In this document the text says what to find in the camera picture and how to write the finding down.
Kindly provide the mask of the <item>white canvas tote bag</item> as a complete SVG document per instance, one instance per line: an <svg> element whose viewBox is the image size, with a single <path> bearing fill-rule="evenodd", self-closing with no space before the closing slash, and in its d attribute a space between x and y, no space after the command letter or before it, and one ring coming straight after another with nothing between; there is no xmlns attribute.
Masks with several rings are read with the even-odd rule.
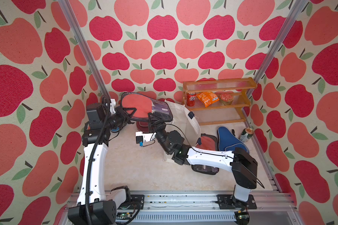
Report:
<svg viewBox="0 0 338 225"><path fill-rule="evenodd" d="M185 106L165 101L173 114L173 120L167 122L165 130L167 132L177 130L185 139L184 144L190 146L187 161L190 165L198 165L202 162L204 155L202 150L196 147L198 139L201 137L201 128L195 119L193 112L189 111ZM166 153L164 153L164 161L174 163Z"/></svg>

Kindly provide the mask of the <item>blue paddle case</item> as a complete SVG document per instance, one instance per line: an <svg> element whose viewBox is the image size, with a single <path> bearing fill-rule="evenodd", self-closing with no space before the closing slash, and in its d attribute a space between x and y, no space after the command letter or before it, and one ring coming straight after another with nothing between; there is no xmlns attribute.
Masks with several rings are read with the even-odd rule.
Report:
<svg viewBox="0 0 338 225"><path fill-rule="evenodd" d="M112 133L117 133L120 131L120 128L119 127L116 127L116 128L113 128L110 130Z"/></svg>
<svg viewBox="0 0 338 225"><path fill-rule="evenodd" d="M247 146L240 141L227 127L221 126L217 129L219 151L235 151L241 148L250 153Z"/></svg>

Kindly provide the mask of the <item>maroon paddle case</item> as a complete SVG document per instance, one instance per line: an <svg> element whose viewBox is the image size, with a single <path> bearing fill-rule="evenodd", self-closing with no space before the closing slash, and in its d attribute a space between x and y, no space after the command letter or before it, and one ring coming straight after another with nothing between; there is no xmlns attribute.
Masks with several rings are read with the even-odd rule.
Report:
<svg viewBox="0 0 338 225"><path fill-rule="evenodd" d="M150 122L143 122L143 121L138 121L136 122L137 130L141 131L143 133L154 133L155 129Z"/></svg>

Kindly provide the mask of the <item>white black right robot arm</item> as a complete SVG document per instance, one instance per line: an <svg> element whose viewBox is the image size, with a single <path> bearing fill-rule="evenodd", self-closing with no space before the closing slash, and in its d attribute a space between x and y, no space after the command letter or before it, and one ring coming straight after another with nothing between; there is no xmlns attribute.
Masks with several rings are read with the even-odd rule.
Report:
<svg viewBox="0 0 338 225"><path fill-rule="evenodd" d="M152 135L148 141L156 139L176 164L210 166L233 173L236 185L228 205L233 209L245 210L251 190L256 189L257 184L262 185L257 178L258 163L250 156L247 147L235 143L226 146L233 147L233 150L223 152L200 149L184 144L186 137L177 130L167 132L165 130L167 125L162 120L149 122Z"/></svg>

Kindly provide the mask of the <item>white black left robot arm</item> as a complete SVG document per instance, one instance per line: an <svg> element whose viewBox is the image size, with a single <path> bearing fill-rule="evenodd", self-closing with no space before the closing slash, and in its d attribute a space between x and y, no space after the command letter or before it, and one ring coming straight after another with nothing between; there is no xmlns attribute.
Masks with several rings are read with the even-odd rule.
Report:
<svg viewBox="0 0 338 225"><path fill-rule="evenodd" d="M127 110L116 107L114 99L102 96L99 103L87 106L89 121L85 124L84 173L77 204L68 209L68 220L74 225L114 225L121 206L133 206L130 223L138 215L141 202L132 200L127 186L117 187L106 195L104 188L105 158L113 129L123 128L131 119Z"/></svg>

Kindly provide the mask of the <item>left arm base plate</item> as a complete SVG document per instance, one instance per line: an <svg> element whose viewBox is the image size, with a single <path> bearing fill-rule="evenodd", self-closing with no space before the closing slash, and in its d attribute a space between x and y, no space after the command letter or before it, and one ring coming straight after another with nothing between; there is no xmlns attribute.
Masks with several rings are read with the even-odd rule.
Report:
<svg viewBox="0 0 338 225"><path fill-rule="evenodd" d="M107 195L106 200L113 200L115 201L117 210L134 210L134 209L143 209L144 207L144 195L133 195L131 194L131 197L124 202L121 202L122 198L117 197L115 195Z"/></svg>

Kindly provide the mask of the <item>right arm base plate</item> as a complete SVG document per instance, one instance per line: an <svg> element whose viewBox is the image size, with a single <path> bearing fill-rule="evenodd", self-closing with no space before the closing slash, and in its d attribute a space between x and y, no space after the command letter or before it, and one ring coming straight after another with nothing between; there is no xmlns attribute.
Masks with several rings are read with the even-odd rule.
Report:
<svg viewBox="0 0 338 225"><path fill-rule="evenodd" d="M249 195L248 201L237 200L233 195L217 195L216 204L221 210L256 210L257 205L253 195Z"/></svg>

